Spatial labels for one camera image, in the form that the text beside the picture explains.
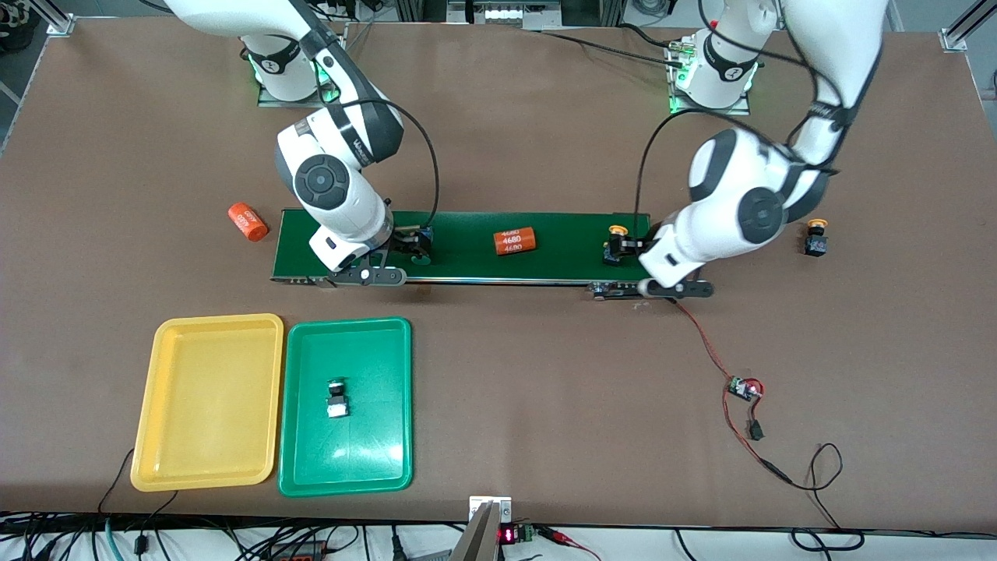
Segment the connector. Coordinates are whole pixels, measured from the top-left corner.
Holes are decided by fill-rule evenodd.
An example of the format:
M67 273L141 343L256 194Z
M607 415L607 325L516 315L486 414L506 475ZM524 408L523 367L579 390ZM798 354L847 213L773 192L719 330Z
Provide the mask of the connector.
M402 540L398 535L391 537L391 548L393 553L391 561L409 561L408 556L405 555L405 548L402 547Z
M765 438L765 433L762 432L762 423L758 422L757 419L752 419L751 423L748 424L748 437L752 440Z
M149 538L147 538L144 534L139 534L139 536L135 538L135 545L132 547L132 553L142 555L147 551L149 551Z
M405 555L405 548L402 547L402 538L398 537L398 526L391 526L391 550L394 554L391 561L409 561Z

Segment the red wire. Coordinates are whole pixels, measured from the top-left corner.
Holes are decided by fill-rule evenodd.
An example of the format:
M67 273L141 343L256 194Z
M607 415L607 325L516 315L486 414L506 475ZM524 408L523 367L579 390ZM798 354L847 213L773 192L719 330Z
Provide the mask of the red wire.
M720 359L720 355L717 353L717 349L714 348L713 343L710 342L710 337L707 336L706 330L704 330L703 326L699 324L699 321L696 319L696 316L693 315L692 312L690 312L688 309L686 309L686 307L681 303L677 301L673 301L672 303L674 303L676 307L681 309L682 313L685 313L686 317L692 320L693 324L696 325L696 330L699 331L699 336L701 339L703 339L703 346L706 347L706 352L710 355L710 359L713 360L713 363L716 364L717 368L720 368L720 371L723 372L724 375L727 377L727 381L729 382L731 379L733 379L734 376L732 376L731 373L727 371L727 368L724 366L724 362ZM762 385L761 382L757 381L754 378L749 378L745 381L746 382L753 381L758 385L758 390L760 395L758 397L758 400L755 401L755 403L752 405L752 409L754 410L754 408L758 406L759 401L762 400L762 396L765 395L765 387ZM734 435L738 437L738 441L741 442L741 444L745 447L745 449L747 449L748 452L751 453L751 455L754 456L756 460L761 462L762 456L758 455L758 452L756 452L755 448L752 447L751 442L749 442L748 439L741 434L741 431L738 430L736 426L734 426L734 421L731 420L731 411L727 407L728 393L730 393L730 391L728 390L728 386L724 385L723 394L721 397L721 401L723 402L724 405L724 420L727 421L727 426L730 427L731 432L733 432Z
M582 551L585 551L585 552L587 552L587 553L588 553L589 555L591 555L592 557L595 557L595 558L596 558L596 559L598 559L599 561L602 561L602 558L601 558L601 557L599 557L599 554L598 554L598 553L595 553L594 551L592 551L591 549L588 549L587 547L585 547L585 546L583 546L583 545L578 545L578 543L577 543L577 542L575 542L574 540L571 540L571 543L569 543L569 544L568 544L568 547L573 547L573 548L575 548L575 549L580 549L580 550L582 550Z
M717 349L714 348L713 343L710 342L710 337L706 336L706 331L703 329L703 326L699 324L699 320L697 320L696 316L686 309L686 307L681 303L677 301L673 301L672 303L681 309L682 313L686 314L686 317L692 320L693 325L696 325L696 330L699 331L699 337L703 339L703 346L706 347L706 352L710 355L710 359L713 360L713 363L717 366L717 368L720 368L721 372L724 372L724 375L727 376L727 380L730 381L734 376L727 371L727 367L724 366L724 362L720 359L720 355L717 354Z

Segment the green conveyor belt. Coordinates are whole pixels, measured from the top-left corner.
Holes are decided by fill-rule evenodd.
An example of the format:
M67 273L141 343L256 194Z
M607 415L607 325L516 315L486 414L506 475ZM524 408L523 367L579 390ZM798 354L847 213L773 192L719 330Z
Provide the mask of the green conveyor belt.
M395 226L414 226L427 213L395 211ZM518 283L584 285L592 281L640 281L647 273L637 258L620 267L604 265L602 244L609 227L631 228L627 214L567 213L437 213L433 220L432 262L416 265L408 256L391 254L388 265L404 269L409 282ZM536 250L497 256L493 234L533 227ZM650 226L647 215L638 220L643 236ZM328 271L312 253L308 240L318 225L302 209L286 209L280 224L274 281L322 279Z

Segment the green tray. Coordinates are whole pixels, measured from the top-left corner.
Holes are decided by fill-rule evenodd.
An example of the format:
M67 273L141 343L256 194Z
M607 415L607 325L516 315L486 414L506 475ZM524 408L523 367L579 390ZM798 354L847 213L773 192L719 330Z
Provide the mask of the green tray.
M395 226L421 224L426 213L395 211ZM636 282L648 274L637 258L624 258L620 267L602 262L602 244L609 227L631 228L629 214L568 213L437 213L433 220L433 251L429 265L413 264L408 256L391 254L388 265L404 269L408 282L586 285L594 281ZM532 227L536 250L497 256L493 234ZM650 227L638 217L638 232ZM308 246L318 225L302 209L286 209L280 223L273 281L308 282L329 272Z
M402 317L298 323L287 333L277 487L288 497L412 482L412 328ZM329 418L329 380L349 415Z

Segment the metal frame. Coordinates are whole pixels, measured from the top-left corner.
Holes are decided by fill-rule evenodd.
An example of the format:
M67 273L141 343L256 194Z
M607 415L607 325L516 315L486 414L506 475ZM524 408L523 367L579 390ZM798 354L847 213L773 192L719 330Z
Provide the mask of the metal frame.
M450 561L496 561L499 558L499 527L512 519L509 497L471 497L472 514Z
M966 38L997 12L997 0L979 0L969 7L952 25L938 32L941 48L946 53L966 51Z
M28 0L28 3L38 12L38 15L49 22L49 35L66 37L73 33L76 16L62 11L52 0Z
M16 103L17 105L21 105L21 96L15 94L14 90L8 88L7 85L3 83L2 80L0 80L0 94L7 96L8 98L10 98L10 101Z

